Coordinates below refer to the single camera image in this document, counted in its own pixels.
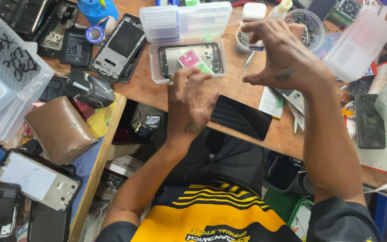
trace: hand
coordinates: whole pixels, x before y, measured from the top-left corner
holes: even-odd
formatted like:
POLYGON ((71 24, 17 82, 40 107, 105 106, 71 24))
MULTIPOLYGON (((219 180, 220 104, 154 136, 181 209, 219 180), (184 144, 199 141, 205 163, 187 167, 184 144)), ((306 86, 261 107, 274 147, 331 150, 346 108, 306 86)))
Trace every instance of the hand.
POLYGON ((243 32, 253 32, 250 43, 263 40, 267 51, 265 69, 258 74, 245 76, 243 82, 286 90, 295 89, 304 94, 313 92, 312 89, 318 85, 332 86, 334 75, 299 40, 304 33, 301 26, 288 25, 283 20, 243 25, 243 32))
POLYGON ((219 94, 210 96, 205 105, 196 103, 195 95, 202 82, 212 77, 195 67, 179 69, 171 76, 170 83, 173 82, 173 85, 168 85, 166 140, 170 146, 177 146, 187 152, 191 142, 210 121, 219 94))

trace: computer mouse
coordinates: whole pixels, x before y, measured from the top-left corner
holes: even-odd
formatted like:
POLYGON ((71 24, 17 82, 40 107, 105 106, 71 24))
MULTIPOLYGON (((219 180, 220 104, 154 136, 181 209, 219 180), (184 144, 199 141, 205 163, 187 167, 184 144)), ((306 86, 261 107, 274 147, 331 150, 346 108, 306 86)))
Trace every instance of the computer mouse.
POLYGON ((69 97, 84 102, 92 108, 105 108, 114 102, 110 85, 105 85, 83 71, 71 71, 62 81, 62 91, 69 97))

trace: white bottle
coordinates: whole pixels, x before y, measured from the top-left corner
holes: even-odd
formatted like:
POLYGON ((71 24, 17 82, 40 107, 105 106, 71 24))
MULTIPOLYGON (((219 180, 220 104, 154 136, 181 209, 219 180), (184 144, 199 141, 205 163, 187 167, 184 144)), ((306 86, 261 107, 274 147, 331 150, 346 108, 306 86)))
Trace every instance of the white bottle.
POLYGON ((275 20, 285 20, 286 14, 288 13, 289 9, 292 7, 292 0, 282 0, 278 6, 275 6, 268 17, 265 20, 268 19, 275 19, 275 20))

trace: bubble wrap bag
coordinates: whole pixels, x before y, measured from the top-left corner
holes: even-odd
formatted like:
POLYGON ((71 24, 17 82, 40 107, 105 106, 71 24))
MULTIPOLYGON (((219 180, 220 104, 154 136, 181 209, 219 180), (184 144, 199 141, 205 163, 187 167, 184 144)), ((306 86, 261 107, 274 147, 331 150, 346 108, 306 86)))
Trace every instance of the bubble wrap bag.
POLYGON ((30 97, 55 71, 0 18, 0 78, 23 101, 30 97))

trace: leather wallet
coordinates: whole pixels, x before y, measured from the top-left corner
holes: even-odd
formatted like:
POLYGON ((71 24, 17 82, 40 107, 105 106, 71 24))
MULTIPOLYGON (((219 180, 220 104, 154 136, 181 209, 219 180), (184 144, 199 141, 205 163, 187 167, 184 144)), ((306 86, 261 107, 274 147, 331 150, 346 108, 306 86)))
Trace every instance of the leather wallet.
POLYGON ((32 110, 26 114, 25 122, 50 162, 56 165, 73 162, 98 143, 66 96, 32 110))

